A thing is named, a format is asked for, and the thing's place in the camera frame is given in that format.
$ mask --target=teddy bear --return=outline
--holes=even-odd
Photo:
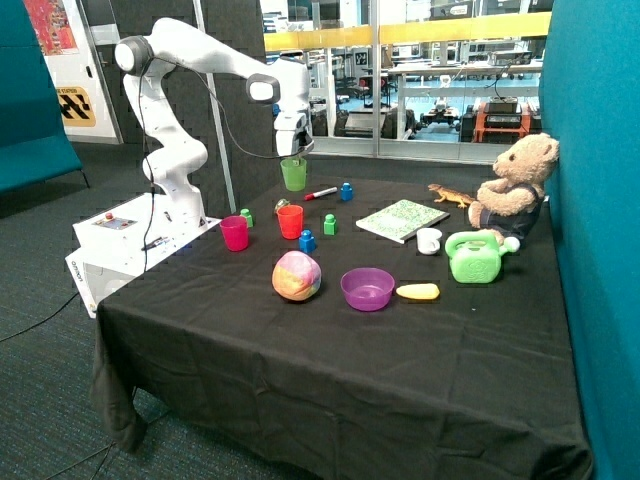
[[[538,219],[544,182],[558,163],[559,147],[557,140],[540,133],[521,138],[499,155],[493,171],[500,178],[480,185],[469,206],[471,225],[492,230],[500,244],[506,237],[522,242]]]

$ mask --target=green watering can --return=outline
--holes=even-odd
[[[500,273],[502,255],[519,248],[517,238],[505,238],[500,246],[486,230],[454,233],[444,246],[453,278],[459,283],[491,283]]]

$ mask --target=notebook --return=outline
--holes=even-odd
[[[369,232],[404,243],[424,227],[430,227],[449,216],[431,207],[410,200],[400,200],[368,217],[356,221],[356,226]]]

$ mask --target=small white cup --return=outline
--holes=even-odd
[[[421,228],[416,233],[418,251],[424,255],[435,255],[440,251],[442,232],[437,228]]]

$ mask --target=orange machine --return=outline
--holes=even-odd
[[[485,135],[508,138],[517,136],[520,139],[530,131],[531,111],[528,105],[517,102],[482,102],[476,114],[473,141],[486,142],[488,140]]]

